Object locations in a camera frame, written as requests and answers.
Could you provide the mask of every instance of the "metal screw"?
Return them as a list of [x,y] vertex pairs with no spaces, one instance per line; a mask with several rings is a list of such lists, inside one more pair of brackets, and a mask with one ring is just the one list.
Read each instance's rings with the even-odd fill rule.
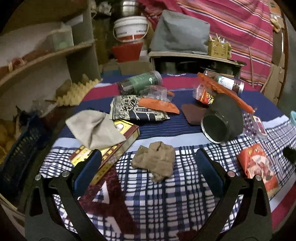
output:
[[230,177],[235,177],[235,172],[233,172],[233,171],[228,171],[228,172],[227,172],[227,175],[230,176]]
[[67,177],[67,176],[69,176],[70,175],[70,172],[69,171],[63,171],[62,172],[62,176],[63,177]]
[[261,181],[262,180],[262,177],[260,175],[256,175],[255,178],[256,178],[257,181]]
[[41,179],[41,177],[42,177],[42,176],[41,176],[40,174],[38,174],[38,175],[35,176],[35,180],[36,180],[36,181],[39,181],[39,180]]

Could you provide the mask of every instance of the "blue gripper pad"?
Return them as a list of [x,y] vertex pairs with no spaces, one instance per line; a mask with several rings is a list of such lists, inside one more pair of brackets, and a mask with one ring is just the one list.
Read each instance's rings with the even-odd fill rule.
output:
[[223,196],[223,180],[215,169],[215,164],[220,164],[212,161],[204,149],[198,149],[196,151],[195,162],[213,195],[221,198]]
[[93,177],[98,172],[98,169],[102,163],[102,153],[99,150],[95,150],[89,157],[88,163],[83,170],[77,176],[73,185],[73,196],[78,198],[82,196]]

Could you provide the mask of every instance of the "red container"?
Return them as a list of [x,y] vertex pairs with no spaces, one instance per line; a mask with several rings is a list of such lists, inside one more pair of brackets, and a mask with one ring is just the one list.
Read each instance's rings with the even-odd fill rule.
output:
[[114,46],[112,52],[118,59],[119,63],[126,61],[135,61],[140,57],[143,43],[128,43],[119,46]]

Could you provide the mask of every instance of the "beige cloth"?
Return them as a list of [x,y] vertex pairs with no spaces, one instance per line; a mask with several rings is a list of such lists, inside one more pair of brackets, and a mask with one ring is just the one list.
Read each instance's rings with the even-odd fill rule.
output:
[[173,173],[175,149],[163,142],[154,142],[149,148],[140,146],[131,161],[132,167],[147,169],[153,174],[154,182],[160,182]]
[[66,120],[75,138],[90,150],[107,148],[126,140],[109,115],[96,110],[83,110]]

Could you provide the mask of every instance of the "stainless steel pot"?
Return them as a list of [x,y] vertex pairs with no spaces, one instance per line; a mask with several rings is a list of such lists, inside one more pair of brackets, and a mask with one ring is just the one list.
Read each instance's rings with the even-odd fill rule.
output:
[[111,9],[112,17],[115,19],[141,16],[142,11],[142,4],[136,0],[122,0],[120,3],[114,4]]

